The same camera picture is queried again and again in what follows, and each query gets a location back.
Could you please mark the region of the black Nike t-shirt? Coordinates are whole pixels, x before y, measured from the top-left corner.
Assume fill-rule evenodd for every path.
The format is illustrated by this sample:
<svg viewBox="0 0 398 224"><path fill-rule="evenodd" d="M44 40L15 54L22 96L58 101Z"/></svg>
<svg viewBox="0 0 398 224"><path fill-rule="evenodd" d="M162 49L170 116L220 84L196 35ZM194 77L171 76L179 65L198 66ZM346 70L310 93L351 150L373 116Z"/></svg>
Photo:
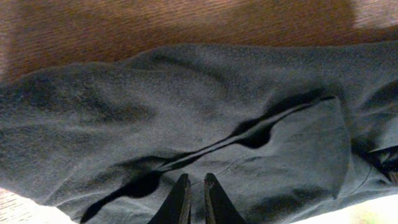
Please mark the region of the black Nike t-shirt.
<svg viewBox="0 0 398 224"><path fill-rule="evenodd" d="M1 187L74 222L146 223L212 173L248 223L397 193L397 42L174 45L1 83Z"/></svg>

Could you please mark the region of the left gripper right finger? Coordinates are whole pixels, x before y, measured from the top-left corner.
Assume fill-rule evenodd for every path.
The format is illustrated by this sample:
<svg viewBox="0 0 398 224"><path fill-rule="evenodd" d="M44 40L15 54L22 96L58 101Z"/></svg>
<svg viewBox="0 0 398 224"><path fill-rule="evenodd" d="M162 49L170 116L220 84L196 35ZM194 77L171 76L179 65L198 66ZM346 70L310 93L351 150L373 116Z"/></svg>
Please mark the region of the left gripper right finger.
<svg viewBox="0 0 398 224"><path fill-rule="evenodd" d="M214 174L205 176L204 190L206 224L246 224Z"/></svg>

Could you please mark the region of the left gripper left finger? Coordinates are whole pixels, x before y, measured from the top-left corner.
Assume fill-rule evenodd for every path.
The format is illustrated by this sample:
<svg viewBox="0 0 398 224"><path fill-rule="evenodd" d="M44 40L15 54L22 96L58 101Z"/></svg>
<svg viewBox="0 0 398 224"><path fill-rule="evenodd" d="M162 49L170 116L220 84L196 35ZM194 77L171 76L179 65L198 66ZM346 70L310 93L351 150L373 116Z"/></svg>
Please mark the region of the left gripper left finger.
<svg viewBox="0 0 398 224"><path fill-rule="evenodd" d="M188 174L182 174L148 224L190 224L191 199Z"/></svg>

